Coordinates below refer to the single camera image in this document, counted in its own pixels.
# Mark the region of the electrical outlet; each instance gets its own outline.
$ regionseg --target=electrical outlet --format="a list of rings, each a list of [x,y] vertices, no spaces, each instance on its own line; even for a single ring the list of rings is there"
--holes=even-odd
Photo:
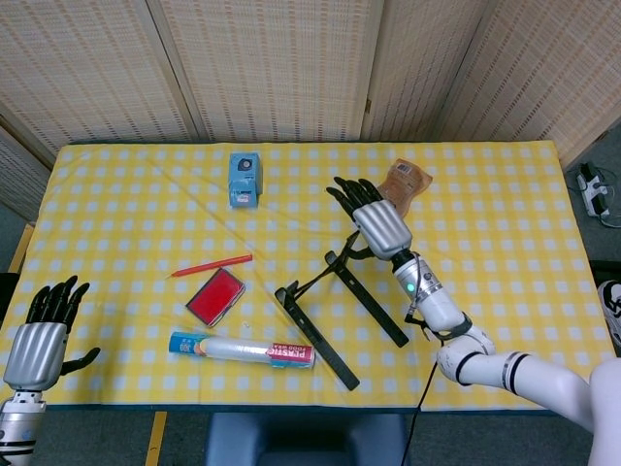
[[[608,189],[600,171],[591,162],[583,163],[576,178],[587,214],[595,217],[608,216],[610,212],[605,201]]]

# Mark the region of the black wire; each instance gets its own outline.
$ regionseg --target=black wire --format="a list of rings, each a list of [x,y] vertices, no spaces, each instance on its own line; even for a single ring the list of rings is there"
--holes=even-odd
[[[404,450],[403,458],[401,458],[401,466],[404,466],[406,464],[406,458],[408,458],[409,444],[411,444],[411,439],[414,436],[414,426],[416,425],[416,418],[418,417],[418,414],[420,413],[420,409],[423,406],[423,401],[425,401],[425,397],[427,396],[427,392],[429,391],[429,387],[431,386],[431,380],[434,378],[434,374],[436,373],[437,367],[438,367],[438,361],[434,363],[434,367],[431,369],[431,372],[429,373],[429,378],[427,379],[427,384],[425,385],[423,394],[420,397],[420,401],[418,402],[418,405],[416,405],[416,409],[414,410],[414,416],[411,419],[411,425],[409,426],[409,435],[408,435],[408,441],[406,442],[406,449]]]
[[[600,219],[600,223],[606,228],[621,228],[621,225],[615,225],[614,223],[608,223],[602,218],[602,216],[599,216],[598,218]]]
[[[420,271],[420,254],[418,252],[415,252],[414,254],[416,254],[416,270],[418,270],[418,277],[416,278],[416,294],[414,296],[414,306],[416,306],[416,301],[418,300],[418,292],[420,291],[421,277],[423,274],[421,274],[421,271]],[[440,346],[443,347],[444,342],[440,341]],[[408,435],[408,441],[406,442],[406,449],[404,451],[404,456],[401,458],[401,466],[404,466],[406,464],[406,458],[408,458],[409,444],[411,444],[411,439],[414,436],[414,426],[416,425],[416,418],[418,417],[418,414],[420,413],[420,409],[423,406],[423,401],[425,401],[425,397],[427,396],[427,392],[429,391],[429,387],[431,386],[431,380],[434,378],[434,374],[436,373],[437,367],[438,367],[438,361],[434,363],[434,367],[432,367],[431,372],[429,373],[429,378],[427,379],[427,384],[425,385],[423,394],[421,395],[420,401],[418,402],[418,405],[416,406],[416,409],[414,410],[414,416],[411,420],[411,426],[409,427],[409,435]]]
[[[604,168],[604,167],[595,167],[595,168],[596,168],[597,170],[601,171],[601,172],[608,172],[610,175],[612,175],[612,177],[614,178],[613,183],[615,183],[615,184],[616,184],[616,183],[617,183],[617,181],[619,180],[619,179],[618,179],[618,177],[617,177],[617,174],[616,174],[616,173],[614,173],[612,170],[608,170],[607,168]]]
[[[571,174],[573,174],[573,173],[577,172],[578,170],[580,170],[580,169],[579,169],[579,168],[574,168],[574,169],[572,169],[572,170],[569,170],[569,172],[567,172],[567,175],[571,175]],[[569,180],[566,180],[566,181],[565,181],[565,184],[567,185],[567,189],[568,189],[569,191],[572,191],[572,192],[584,192],[584,191],[586,191],[586,187],[585,187],[584,189],[580,189],[580,188],[578,188],[578,187],[571,187],[571,186],[569,185],[569,183],[567,183],[568,181],[569,181]]]
[[[415,250],[413,250],[412,252],[414,253],[414,258],[416,259],[416,270],[417,270],[416,273],[418,274],[418,276],[416,277],[416,294],[414,295],[412,304],[410,306],[410,308],[412,309],[411,316],[408,313],[408,317],[411,317],[411,320],[408,320],[408,318],[406,317],[406,322],[416,323],[417,325],[420,325],[420,329],[423,331],[423,333],[425,333],[424,320],[416,320],[414,318],[414,311],[416,310],[416,302],[418,301],[418,293],[420,291],[420,282],[421,282],[420,279],[421,279],[422,274],[420,273],[420,254],[416,252]]]

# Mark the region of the black metal stand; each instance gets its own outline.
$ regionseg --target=black metal stand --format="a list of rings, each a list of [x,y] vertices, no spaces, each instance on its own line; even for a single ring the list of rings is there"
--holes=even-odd
[[[282,307],[287,311],[291,318],[293,318],[295,323],[298,327],[300,327],[300,330],[304,332],[317,352],[321,354],[332,370],[350,390],[353,390],[356,386],[358,386],[360,381],[358,381],[356,376],[351,372],[344,361],[334,351],[325,338],[323,338],[323,335],[321,335],[319,330],[317,330],[309,318],[304,314],[296,301],[320,279],[334,273],[343,281],[345,286],[347,286],[358,301],[360,301],[367,311],[369,311],[377,323],[379,323],[381,328],[384,329],[384,331],[399,348],[409,341],[408,336],[399,328],[395,321],[382,309],[369,291],[367,291],[367,289],[346,267],[348,259],[362,260],[368,257],[373,257],[373,253],[369,250],[369,248],[365,248],[363,250],[352,249],[358,235],[359,232],[356,231],[347,238],[341,254],[336,255],[332,250],[329,251],[325,255],[328,267],[310,282],[303,284],[302,286],[298,286],[298,281],[295,281],[287,288],[279,288],[275,293],[276,298]]]

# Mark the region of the table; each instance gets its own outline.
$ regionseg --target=table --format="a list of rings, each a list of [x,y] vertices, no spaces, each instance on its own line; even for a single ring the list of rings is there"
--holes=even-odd
[[[258,150],[258,210],[233,210],[227,162]],[[318,360],[312,370],[167,352],[173,331],[207,329],[184,304],[211,273],[167,279],[182,267],[251,251],[231,267],[246,292],[214,333],[304,343],[274,291],[305,282],[353,231],[324,191],[332,177],[380,183],[402,157],[434,176],[406,222],[420,251],[498,351],[525,350],[582,376],[612,357],[587,257],[551,142],[459,144],[76,145],[58,155],[21,279],[0,335],[6,364],[35,292],[78,274],[91,283],[67,357],[94,346],[87,369],[46,397],[80,405],[322,405],[383,410],[417,403],[438,342],[403,322],[408,306],[390,264],[351,269],[410,342],[398,349],[335,277],[301,300],[361,380],[348,392]],[[9,391],[4,388],[4,395]],[[499,389],[437,374],[428,410],[533,408]]]

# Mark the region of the black robotic finger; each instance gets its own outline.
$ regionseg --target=black robotic finger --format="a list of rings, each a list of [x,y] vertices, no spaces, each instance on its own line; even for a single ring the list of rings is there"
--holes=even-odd
[[[351,192],[355,193],[360,199],[363,201],[363,205],[371,204],[374,202],[374,199],[369,195],[364,187],[358,182],[354,180],[347,180],[347,186]]]
[[[67,333],[71,332],[71,326],[74,324],[74,320],[76,319],[76,315],[78,314],[78,306],[80,305],[80,301],[84,294],[88,291],[89,283],[84,283],[80,285],[74,294],[71,296],[69,300],[69,304],[67,305],[65,315],[62,317],[62,323],[67,325]]]
[[[362,187],[365,188],[365,190],[367,191],[367,194],[369,194],[369,197],[371,197],[374,201],[383,200],[383,197],[381,197],[381,194],[379,194],[379,191],[377,190],[376,186],[373,183],[371,183],[369,180],[365,180],[364,178],[361,178],[360,180],[358,180],[358,182],[360,183]]]
[[[30,310],[26,317],[26,323],[38,322],[43,316],[43,308],[46,303],[46,298],[49,295],[49,286],[44,286],[39,290],[30,304]]]
[[[360,199],[360,196],[351,194],[351,188],[347,185],[347,181],[341,177],[334,177],[334,181],[343,189],[344,195],[349,200],[349,203],[351,204],[351,207],[353,207],[354,211],[365,205],[363,200]]]
[[[41,314],[41,318],[38,321],[40,322],[51,322],[51,315],[53,314],[56,306],[58,305],[58,301],[62,296],[62,290],[65,287],[65,282],[58,283],[54,288],[51,289],[48,295],[48,299],[43,307],[43,312]]]
[[[337,201],[339,201],[339,204],[341,204],[341,207],[343,207],[343,209],[347,212],[347,214],[351,217],[351,219],[353,219],[353,211],[355,209],[351,205],[351,202],[349,201],[349,199],[347,199],[345,195],[342,192],[340,192],[338,189],[336,189],[335,187],[328,186],[326,187],[326,191],[332,194],[332,196]]]
[[[354,210],[369,204],[365,197],[360,195],[360,191],[362,189],[356,189],[350,181],[339,179],[339,182],[337,183],[339,183],[339,186],[343,188],[343,192],[349,201],[351,201],[351,204],[354,206]]]
[[[63,284],[60,297],[51,310],[51,317],[49,318],[50,322],[62,322],[66,313],[67,303],[69,302],[69,296],[71,295],[71,288],[74,287],[74,284],[76,284],[77,281],[78,277],[74,275]]]
[[[100,352],[101,352],[101,348],[93,348],[87,354],[85,354],[84,357],[81,357],[80,359],[76,359],[75,361],[63,362],[60,368],[60,375],[66,376],[67,374],[71,374],[72,372],[83,369],[88,364],[93,362]]]

